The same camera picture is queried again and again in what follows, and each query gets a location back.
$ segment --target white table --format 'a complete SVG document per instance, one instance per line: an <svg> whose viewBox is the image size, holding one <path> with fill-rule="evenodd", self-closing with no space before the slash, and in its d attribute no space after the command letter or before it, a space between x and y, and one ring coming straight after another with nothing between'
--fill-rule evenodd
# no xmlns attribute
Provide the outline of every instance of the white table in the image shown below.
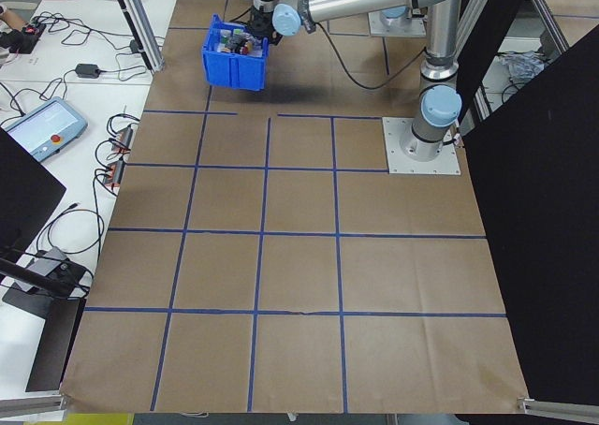
<svg viewBox="0 0 599 425"><path fill-rule="evenodd" d="M165 37L177 0L141 1L154 35ZM116 0L44 0L39 4L35 15L45 11L61 13L64 17L70 19L79 18L94 29L115 34L131 34ZM118 66L115 55L118 52L129 52L129 50L114 50L104 38L96 33L93 33L88 42L82 46L61 44L61 41L73 30L75 30L75 27L71 26L68 30L50 34L47 29L30 55L20 55L14 62L0 68L0 81L51 81L74 69L79 63L95 64L103 70L116 70ZM83 35L76 34L69 42L78 42L82 38ZM117 47L127 46L133 39L133 37L112 36L109 36L109 38ZM139 54L122 56L119 60L122 67L144 66ZM137 72L137 70L124 73L123 76L126 77L133 72ZM79 79L74 73L71 73L67 76L67 79L72 82L85 83L146 85L152 83L150 71L125 82L119 81L116 74L103 74L98 79Z"/></svg>
<svg viewBox="0 0 599 425"><path fill-rule="evenodd" d="M154 34L164 37L176 0L142 0L152 24ZM119 34L130 34L123 13L116 0L68 0L42 1L36 14L45 10L60 12L67 18L81 18L87 25ZM13 93L21 88L44 89L48 81L61 77L78 63L92 63L101 69L116 69L116 51L104 39L91 36L83 46L68 47L60 43L71 29L58 34L44 34L31 55L21 55L13 63L0 68L0 81ZM131 37L114 38L117 45L125 45ZM123 59L124 67L143 65L139 55ZM81 208L94 209L92 179L98 167L94 150L97 144L108 138L106 121L119 112L127 112L140 117L145 99L150 90L152 76L135 77L128 82L118 81L115 74L106 74L96 80L79 79L75 74L66 77L68 92L66 101L88 121L83 135L69 143L43 165L66 188L66 194L54 215L72 203L80 203ZM16 113L8 108L8 97L0 93L0 122ZM31 92L19 96L25 111L31 111L41 101ZM126 126L130 121L115 120L115 128ZM99 153L105 158L110 153L107 144ZM114 197L97 187L99 213L108 226ZM76 213L58 223L53 233L56 245L65 250L78 250L93 242L97 237L95 218L92 214ZM97 247L73 256L73 260L95 270ZM36 397L44 393L25 393L44 321L0 301L0 400ZM61 419L62 414L44 415L44 419Z"/></svg>
<svg viewBox="0 0 599 425"><path fill-rule="evenodd" d="M40 89L41 82L6 82L11 90L29 86ZM98 167L94 150L97 143L109 137L106 131L107 119L115 113L126 111L140 116L148 94L147 85L102 85L77 83L69 86L66 101L87 120L88 127L80 138L69 143L59 154L44 161L43 165L64 186L66 193L52 217L71 203L78 202L82 208L94 209L92 178ZM32 110L41 102L33 93L21 98L22 107ZM7 95L0 95L0 106L7 105ZM12 113L0 111L0 121ZM114 125L126 125L130 121L115 120ZM110 146L101 148L100 158L110 153ZM107 225L114 206L114 197L100 186L96 189L99 212ZM77 250L93 242L97 237L95 218L92 214L76 213L58 223L53 238L64 250ZM91 271L95 270L97 247L73 256L72 259L83 264ZM10 305L0 302L0 399L23 397L25 386L31 371L37 343L44 321L29 315Z"/></svg>

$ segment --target black partition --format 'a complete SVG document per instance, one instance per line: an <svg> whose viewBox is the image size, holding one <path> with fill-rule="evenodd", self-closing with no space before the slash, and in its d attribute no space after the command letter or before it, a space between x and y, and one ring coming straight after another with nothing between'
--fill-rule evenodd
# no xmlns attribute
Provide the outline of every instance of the black partition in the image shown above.
<svg viewBox="0 0 599 425"><path fill-rule="evenodd" d="M520 365L537 401L599 405L598 60L599 27L464 139Z"/></svg>

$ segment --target power adapter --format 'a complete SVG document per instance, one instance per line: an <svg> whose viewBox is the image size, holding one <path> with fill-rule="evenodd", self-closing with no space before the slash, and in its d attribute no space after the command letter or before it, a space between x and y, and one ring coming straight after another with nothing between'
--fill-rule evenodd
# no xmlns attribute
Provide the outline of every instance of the power adapter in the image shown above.
<svg viewBox="0 0 599 425"><path fill-rule="evenodd" d="M75 67L75 73L82 79L97 79L102 74L102 70L97 65L88 63L79 63Z"/></svg>

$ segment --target black panel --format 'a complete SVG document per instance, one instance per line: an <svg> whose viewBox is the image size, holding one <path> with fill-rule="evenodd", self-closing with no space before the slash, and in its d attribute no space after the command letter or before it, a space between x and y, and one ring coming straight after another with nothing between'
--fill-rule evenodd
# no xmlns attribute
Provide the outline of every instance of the black panel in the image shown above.
<svg viewBox="0 0 599 425"><path fill-rule="evenodd" d="M54 300L41 333L26 392L58 390L85 300Z"/></svg>
<svg viewBox="0 0 599 425"><path fill-rule="evenodd" d="M12 246L25 250L65 190L33 156L0 129L0 249ZM19 255L13 253L4 258L15 262Z"/></svg>
<svg viewBox="0 0 599 425"><path fill-rule="evenodd" d="M464 139L538 401L599 405L597 55L599 27Z"/></svg>

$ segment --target items in bin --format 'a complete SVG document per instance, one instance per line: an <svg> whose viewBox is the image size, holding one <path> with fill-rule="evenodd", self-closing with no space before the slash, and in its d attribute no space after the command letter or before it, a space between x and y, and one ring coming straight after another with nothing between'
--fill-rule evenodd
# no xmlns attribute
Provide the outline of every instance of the items in bin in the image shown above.
<svg viewBox="0 0 599 425"><path fill-rule="evenodd" d="M251 57L262 56L262 43L243 29L227 30L221 29L220 40L216 44L217 52L237 53Z"/></svg>

